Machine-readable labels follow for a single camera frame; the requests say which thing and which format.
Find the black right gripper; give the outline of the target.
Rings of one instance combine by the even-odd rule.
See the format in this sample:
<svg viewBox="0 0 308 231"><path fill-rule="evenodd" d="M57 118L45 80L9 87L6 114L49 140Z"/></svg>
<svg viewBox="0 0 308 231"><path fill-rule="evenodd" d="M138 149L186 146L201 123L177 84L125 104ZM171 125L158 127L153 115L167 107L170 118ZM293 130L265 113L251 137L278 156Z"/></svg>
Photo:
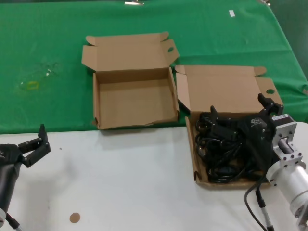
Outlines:
<svg viewBox="0 0 308 231"><path fill-rule="evenodd" d="M242 118L226 113L220 113L210 106L211 133L228 141L239 141L245 137L245 144L260 170L268 170L272 161L272 135L268 128L271 114L276 116L283 112L283 105L272 98L266 98L262 93L257 97L263 109L255 114Z"/></svg>

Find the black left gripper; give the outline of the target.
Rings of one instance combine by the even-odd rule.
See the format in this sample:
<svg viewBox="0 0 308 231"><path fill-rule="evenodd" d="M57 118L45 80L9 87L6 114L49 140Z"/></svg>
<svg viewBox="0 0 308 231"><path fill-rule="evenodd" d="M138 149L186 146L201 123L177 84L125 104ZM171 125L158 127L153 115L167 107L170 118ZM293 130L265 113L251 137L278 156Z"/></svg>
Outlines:
<svg viewBox="0 0 308 231"><path fill-rule="evenodd" d="M23 151L33 151L24 157ZM40 125L38 138L16 144L0 145L0 208L8 211L22 163L33 166L51 151L44 124Z"/></svg>

